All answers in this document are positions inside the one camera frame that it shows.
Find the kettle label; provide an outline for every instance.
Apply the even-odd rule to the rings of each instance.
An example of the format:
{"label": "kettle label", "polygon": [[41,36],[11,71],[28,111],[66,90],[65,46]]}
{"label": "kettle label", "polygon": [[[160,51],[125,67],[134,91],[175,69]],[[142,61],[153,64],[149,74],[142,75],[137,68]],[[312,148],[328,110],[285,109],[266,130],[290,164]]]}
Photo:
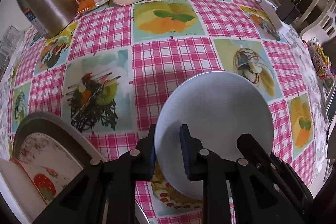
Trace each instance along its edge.
{"label": "kettle label", "polygon": [[34,13],[27,8],[24,12],[25,16],[28,18],[30,23],[44,36],[48,33],[46,28],[42,25],[42,23],[37,19],[37,17],[34,15]]}

